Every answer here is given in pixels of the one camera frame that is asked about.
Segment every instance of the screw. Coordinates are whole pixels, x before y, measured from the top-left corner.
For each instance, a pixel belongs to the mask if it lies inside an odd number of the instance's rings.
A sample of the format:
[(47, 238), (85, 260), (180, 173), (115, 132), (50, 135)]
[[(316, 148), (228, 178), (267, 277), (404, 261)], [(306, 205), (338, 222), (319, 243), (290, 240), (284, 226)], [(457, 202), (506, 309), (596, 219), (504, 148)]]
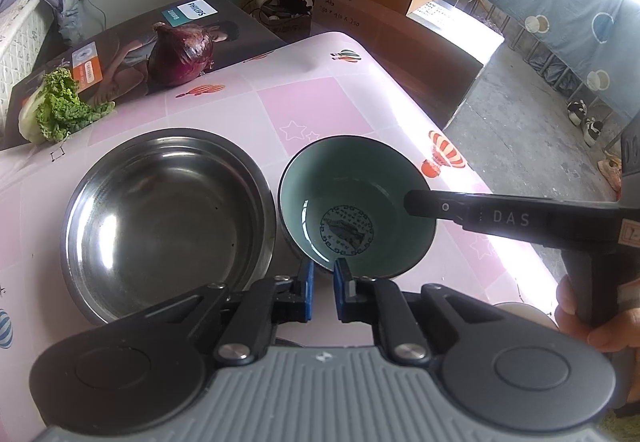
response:
[(427, 350), (415, 343), (403, 343), (398, 345), (394, 349), (394, 353), (400, 359), (407, 359), (410, 361), (419, 361), (427, 356)]
[(227, 361), (242, 361), (249, 357), (250, 353), (249, 347), (241, 343), (229, 343), (218, 349), (218, 355)]

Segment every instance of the red onion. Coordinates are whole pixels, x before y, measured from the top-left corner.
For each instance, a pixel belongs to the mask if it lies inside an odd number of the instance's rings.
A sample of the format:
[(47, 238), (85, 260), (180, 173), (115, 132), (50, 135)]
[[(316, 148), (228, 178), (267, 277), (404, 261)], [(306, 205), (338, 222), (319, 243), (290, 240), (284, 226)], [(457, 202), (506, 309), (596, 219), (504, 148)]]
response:
[(213, 41), (200, 25), (156, 23), (158, 41), (149, 56), (149, 76), (164, 86), (193, 81), (211, 61)]

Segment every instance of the philips logo label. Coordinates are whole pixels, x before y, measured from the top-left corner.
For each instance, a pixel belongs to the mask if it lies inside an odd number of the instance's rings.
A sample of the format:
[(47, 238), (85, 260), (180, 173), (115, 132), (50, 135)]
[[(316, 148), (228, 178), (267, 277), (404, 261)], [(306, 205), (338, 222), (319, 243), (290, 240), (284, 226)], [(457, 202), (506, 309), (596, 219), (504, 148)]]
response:
[(178, 9), (189, 19), (200, 19), (217, 13), (217, 11), (204, 0), (194, 0), (193, 2), (178, 5)]

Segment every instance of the concrete floor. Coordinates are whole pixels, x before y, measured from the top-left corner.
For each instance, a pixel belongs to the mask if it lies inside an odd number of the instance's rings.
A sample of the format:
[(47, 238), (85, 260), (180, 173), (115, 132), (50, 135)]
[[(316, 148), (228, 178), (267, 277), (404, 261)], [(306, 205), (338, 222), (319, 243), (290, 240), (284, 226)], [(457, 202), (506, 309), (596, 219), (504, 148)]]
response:
[[(607, 137), (615, 132), (605, 130), (609, 133), (603, 132), (589, 148), (582, 130), (567, 118), (567, 99), (523, 55), (501, 45), (447, 127), (447, 136), (494, 193), (615, 200), (596, 165), (604, 158)], [(561, 278), (559, 251), (535, 247), (554, 277)]]

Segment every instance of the stainless steel bowl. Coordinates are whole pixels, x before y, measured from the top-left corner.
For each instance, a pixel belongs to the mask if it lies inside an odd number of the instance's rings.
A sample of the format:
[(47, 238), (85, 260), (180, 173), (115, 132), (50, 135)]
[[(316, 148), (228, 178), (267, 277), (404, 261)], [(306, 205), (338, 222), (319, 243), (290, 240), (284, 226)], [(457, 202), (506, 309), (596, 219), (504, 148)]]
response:
[(62, 267), (93, 323), (210, 282), (242, 290), (267, 271), (273, 197), (228, 140), (174, 128), (133, 138), (84, 176), (66, 210)]

